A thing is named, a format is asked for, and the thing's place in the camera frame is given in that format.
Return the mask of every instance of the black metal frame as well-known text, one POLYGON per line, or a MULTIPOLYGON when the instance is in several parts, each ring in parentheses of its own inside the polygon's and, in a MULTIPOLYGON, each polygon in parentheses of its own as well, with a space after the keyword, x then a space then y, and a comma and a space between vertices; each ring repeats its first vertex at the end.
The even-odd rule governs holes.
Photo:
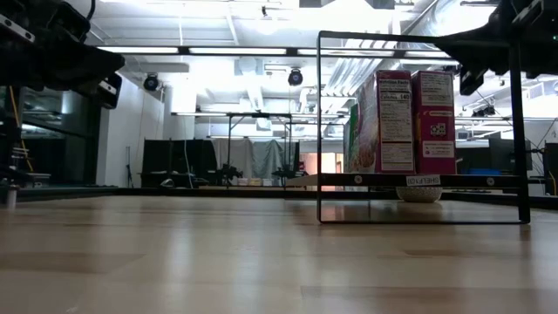
POLYGON ((475 46, 491 46, 508 48, 511 91, 512 91, 512 113, 514 122, 514 153, 515 171, 513 176, 470 176, 470 175, 441 175, 440 182, 436 187, 445 188, 486 188, 486 189, 516 189, 518 204, 518 221, 513 222, 346 222, 346 221, 324 221, 322 219, 322 186, 381 186, 381 187, 406 187, 407 177, 405 174, 323 174, 322 173, 322 94, 317 97, 317 192, 316 192, 316 217, 320 223, 372 223, 372 224, 526 224, 530 223, 531 215, 529 208, 529 195, 527 185, 527 156, 524 146, 525 129, 523 125, 523 108, 521 96, 521 65, 520 65, 520 43, 506 43, 501 41, 471 41, 471 40, 447 40, 444 38, 385 35, 352 32, 320 31, 316 43, 316 68, 317 85, 322 85, 322 39, 362 39, 383 40, 405 43, 423 44, 455 44, 475 46))
MULTIPOLYGON (((289 129, 289 164, 290 165, 290 146, 292 143, 292 132, 291 132, 291 127, 293 124, 293 117, 290 113, 227 113, 228 116, 228 143, 227 143, 227 165, 230 167, 230 138, 231 138, 231 133, 233 131, 233 129, 239 124, 241 123, 241 121, 245 118, 245 117, 250 117, 250 118, 278 118, 279 121, 282 122, 282 120, 280 118, 285 118, 285 119, 289 119, 289 123, 283 123, 283 125, 285 126, 285 134, 287 133, 287 129, 289 129), (240 119, 240 121, 236 122, 233 125, 233 117, 242 117, 240 119)), ((284 145, 284 149, 283 149, 283 165, 284 166, 284 162, 287 160, 287 136, 283 136, 283 145, 284 145)), ((287 182, 283 180, 282 178, 282 186, 283 189, 287 189, 287 182)), ((230 181, 227 179, 227 189, 230 187, 230 181)))

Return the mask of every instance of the ceiling light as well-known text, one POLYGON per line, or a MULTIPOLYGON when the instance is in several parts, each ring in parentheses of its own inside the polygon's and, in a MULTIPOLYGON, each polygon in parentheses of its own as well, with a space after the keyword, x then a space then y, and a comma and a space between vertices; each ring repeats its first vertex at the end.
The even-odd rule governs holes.
POLYGON ((194 47, 190 48, 190 54, 213 54, 213 55, 286 55, 287 49, 283 48, 235 48, 235 47, 194 47))
POLYGON ((316 56, 317 55, 317 50, 316 49, 299 49, 298 54, 303 55, 303 56, 316 56))
MULTIPOLYGON (((230 5, 230 4, 251 4, 251 5, 257 5, 257 6, 261 6, 262 5, 262 1, 230 1, 230 0, 101 0, 101 2, 104 3, 130 3, 130 4, 178 4, 178 5, 182 5, 182 4, 189 4, 189 3, 195 3, 195 4, 199 4, 199 3, 223 3, 226 5, 230 5)), ((277 1, 270 1, 270 2, 265 2, 266 6, 270 6, 271 4, 274 5, 281 5, 281 2, 277 2, 277 1)))
MULTIPOLYGON (((316 56, 316 49, 299 49, 298 54, 301 56, 316 56)), ((323 57, 338 58, 391 58, 393 51, 382 49, 331 49, 323 48, 321 50, 323 57)))
POLYGON ((399 62, 401 63, 401 65, 459 65, 459 62, 451 59, 448 60, 401 59, 399 62))
POLYGON ((189 117, 226 117, 226 113, 173 113, 174 115, 189 117))
POLYGON ((473 141, 473 142, 477 142, 477 143, 487 143, 488 142, 488 140, 477 140, 475 138, 471 138, 471 139, 468 139, 468 140, 455 140, 455 141, 456 142, 471 142, 471 141, 473 141))
POLYGON ((100 50, 123 54, 178 54, 177 47, 99 46, 100 50))
POLYGON ((407 51, 405 57, 408 58, 450 58, 443 51, 407 51))
MULTIPOLYGON (((228 139, 227 135, 208 135, 208 139, 228 139)), ((249 136, 238 136, 231 135, 231 140, 241 140, 241 139, 252 139, 252 140, 280 140, 281 136, 261 136, 261 135, 249 135, 249 136)))
MULTIPOLYGON (((291 140, 317 140, 317 137, 314 136, 293 136, 290 138, 291 140)), ((342 140, 342 137, 322 137, 322 140, 342 140)))
MULTIPOLYGON (((315 113, 291 114, 293 118, 317 118, 315 113)), ((322 118, 344 118, 344 114, 322 114, 322 118)))
POLYGON ((288 65, 264 65, 264 71, 276 71, 276 72, 287 72, 290 70, 290 66, 288 65))

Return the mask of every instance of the metal stand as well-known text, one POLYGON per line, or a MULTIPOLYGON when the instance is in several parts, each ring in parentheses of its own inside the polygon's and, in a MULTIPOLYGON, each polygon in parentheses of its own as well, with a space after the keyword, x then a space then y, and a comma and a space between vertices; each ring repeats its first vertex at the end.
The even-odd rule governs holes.
MULTIPOLYGON (((512 222, 331 222, 324 221, 322 218, 322 199, 323 186, 358 186, 358 187, 406 187, 408 186, 408 175, 404 174, 323 174, 322 173, 322 94, 317 96, 317 175, 297 178, 289 181, 292 186, 316 185, 316 218, 320 223, 383 223, 383 224, 524 224, 529 223, 530 208, 527 187, 527 156, 524 144, 525 130, 523 126, 523 109, 521 103, 521 65, 520 65, 520 45, 505 42, 482 42, 482 41, 448 41, 443 38, 383 35, 369 33, 350 33, 320 31, 317 38, 316 65, 317 65, 317 86, 322 85, 322 38, 337 39, 362 39, 362 40, 382 40, 406 43, 425 43, 425 44, 455 44, 460 46, 492 46, 507 48, 510 50, 509 61, 511 70, 511 89, 512 89, 512 109, 514 122, 514 147, 515 147, 515 175, 513 176, 472 176, 472 175, 441 175, 439 182, 430 186, 444 188, 485 188, 503 189, 511 188, 517 190, 517 203, 519 220, 512 222)), ((384 55, 371 54, 369 58, 394 58, 394 59, 439 59, 439 55, 422 51, 423 56, 417 56, 417 51, 408 53, 407 50, 396 50, 393 53, 384 55)))
MULTIPOLYGON (((250 118, 277 118, 281 123, 283 123, 283 125, 285 126, 285 136, 283 136, 283 143, 284 143, 284 148, 283 148, 283 159, 282 159, 282 167, 284 167, 284 165, 286 164, 285 161, 287 160, 286 158, 286 152, 287 152, 287 130, 289 130, 289 162, 287 163, 287 165, 290 167, 290 146, 292 144, 292 132, 291 132, 291 127, 293 125, 293 117, 290 113, 227 113, 228 116, 228 152, 227 152, 227 165, 230 167, 230 138, 231 138, 231 133, 233 131, 233 129, 238 126, 239 123, 241 123, 244 118, 246 117, 250 117, 250 118), (233 125, 233 117, 241 117, 241 119, 236 122, 233 125), (283 122, 281 120, 281 118, 286 118, 289 119, 289 126, 287 126, 287 123, 283 122)), ((282 179, 282 185, 283 185, 283 189, 286 190, 287 189, 287 182, 284 181, 282 179)), ((227 189, 230 187, 230 182, 227 179, 227 189)))

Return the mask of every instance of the glass wall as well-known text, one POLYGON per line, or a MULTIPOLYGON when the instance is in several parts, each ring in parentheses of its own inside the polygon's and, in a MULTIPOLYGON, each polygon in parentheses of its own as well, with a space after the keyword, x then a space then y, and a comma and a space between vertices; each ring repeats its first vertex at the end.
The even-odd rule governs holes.
MULTIPOLYGON (((95 183, 100 107, 75 92, 24 91, 22 138, 33 173, 53 187, 95 183)), ((30 166, 20 160, 20 169, 30 166)))

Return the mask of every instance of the wooden floor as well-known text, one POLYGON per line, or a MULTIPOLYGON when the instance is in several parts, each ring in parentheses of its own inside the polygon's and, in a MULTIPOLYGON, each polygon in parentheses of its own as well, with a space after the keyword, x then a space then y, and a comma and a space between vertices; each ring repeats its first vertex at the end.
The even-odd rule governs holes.
MULTIPOLYGON (((341 204, 325 216, 345 215, 341 204)), ((516 216, 457 202, 371 205, 389 217, 516 216)), ((20 204, 0 223, 2 314, 558 309, 554 213, 534 213, 530 226, 320 226, 313 201, 104 197, 20 204)))

